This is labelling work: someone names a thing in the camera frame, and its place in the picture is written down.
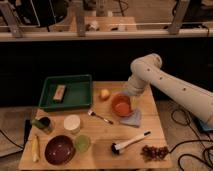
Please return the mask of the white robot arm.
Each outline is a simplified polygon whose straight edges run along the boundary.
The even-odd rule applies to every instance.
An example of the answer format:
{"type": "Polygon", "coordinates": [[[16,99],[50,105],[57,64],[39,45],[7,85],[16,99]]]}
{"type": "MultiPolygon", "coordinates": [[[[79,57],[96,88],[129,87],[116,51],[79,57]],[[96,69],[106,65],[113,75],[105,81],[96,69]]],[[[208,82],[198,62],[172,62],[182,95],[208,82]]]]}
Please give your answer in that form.
{"type": "Polygon", "coordinates": [[[129,96],[138,96],[147,84],[151,84],[213,127],[213,92],[169,75],[161,70],[161,66],[162,59],[155,53],[133,60],[130,65],[132,75],[123,91],[129,96]]]}

